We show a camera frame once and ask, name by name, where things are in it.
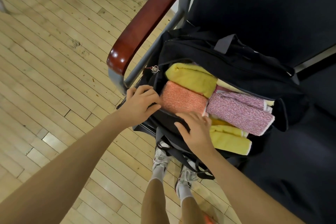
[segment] floor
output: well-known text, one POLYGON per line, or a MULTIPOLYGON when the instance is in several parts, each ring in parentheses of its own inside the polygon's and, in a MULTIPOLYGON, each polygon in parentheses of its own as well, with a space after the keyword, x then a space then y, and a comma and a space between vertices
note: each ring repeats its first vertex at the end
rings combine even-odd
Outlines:
MULTIPOLYGON (((0 201, 80 138, 123 96, 107 76, 107 53, 145 0, 3 0, 0 13, 0 201)), ((126 74, 169 21, 165 17, 126 74)), ((140 223, 155 141, 123 131, 110 145, 63 224, 140 223)), ((180 164, 164 179, 171 223, 180 164)), ((215 181, 196 182, 201 209, 218 223, 240 221, 215 181)))

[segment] person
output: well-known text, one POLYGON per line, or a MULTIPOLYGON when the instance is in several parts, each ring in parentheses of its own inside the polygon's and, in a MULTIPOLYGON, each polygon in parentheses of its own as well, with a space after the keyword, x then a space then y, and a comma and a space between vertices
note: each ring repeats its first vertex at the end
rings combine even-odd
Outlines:
MULTIPOLYGON (((2 201, 0 223, 60 223, 115 137, 124 129, 144 122, 160 108, 160 98, 151 86, 129 89, 120 109, 108 115, 2 201)), ((177 115, 190 128, 188 133, 182 124, 175 124, 183 139, 216 177, 243 224, 303 223, 215 150, 209 135, 209 118, 196 113, 177 115)), ((163 150, 156 149, 153 176, 142 203, 142 224, 169 223, 163 190, 169 160, 163 150)), ((194 172, 183 167, 175 186, 181 200, 183 224, 205 223, 190 190, 196 178, 194 172)))

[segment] keychain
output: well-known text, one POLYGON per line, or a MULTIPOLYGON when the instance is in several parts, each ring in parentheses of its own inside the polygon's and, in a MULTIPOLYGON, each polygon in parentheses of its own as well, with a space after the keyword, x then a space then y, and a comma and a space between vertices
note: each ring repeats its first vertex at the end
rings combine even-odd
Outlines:
POLYGON ((158 66, 145 67, 145 68, 151 69, 153 74, 156 74, 157 72, 160 71, 158 66))

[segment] open bag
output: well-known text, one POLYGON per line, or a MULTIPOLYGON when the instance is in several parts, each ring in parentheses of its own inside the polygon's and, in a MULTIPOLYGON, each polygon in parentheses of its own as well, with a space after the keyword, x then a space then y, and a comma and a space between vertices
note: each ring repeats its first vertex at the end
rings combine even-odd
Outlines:
MULTIPOLYGON (((168 81, 165 72, 177 62, 197 64, 213 76, 247 94, 275 101, 272 109, 275 121, 262 137, 267 136, 272 126, 286 131, 289 125, 300 121, 309 106, 308 97, 292 80, 295 73, 292 68, 282 65, 273 57, 255 52, 242 44, 236 35, 221 38, 212 32, 200 32, 199 28, 165 32, 147 65, 157 66, 158 71, 153 73, 152 70, 145 69, 137 85, 149 84, 161 94, 168 81)), ((161 108, 149 121, 157 127, 157 144, 164 141, 171 146, 164 149, 168 154, 197 172, 200 178, 213 179, 212 175, 206 174, 209 170, 191 152, 174 125, 175 122, 180 122, 189 130, 184 120, 161 108), (196 163, 196 170, 188 164, 187 159, 196 163)), ((249 156, 262 151, 262 137, 249 135, 252 141, 249 156)), ((217 150, 225 158, 237 157, 239 162, 248 158, 233 152, 217 150)))

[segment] wooden armrest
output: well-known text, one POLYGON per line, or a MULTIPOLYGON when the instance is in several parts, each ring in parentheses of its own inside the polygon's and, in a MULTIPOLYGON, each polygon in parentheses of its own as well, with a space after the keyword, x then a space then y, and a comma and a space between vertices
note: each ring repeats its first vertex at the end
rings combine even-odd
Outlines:
POLYGON ((124 75, 137 50, 176 0, 148 0, 113 45, 107 65, 124 75))

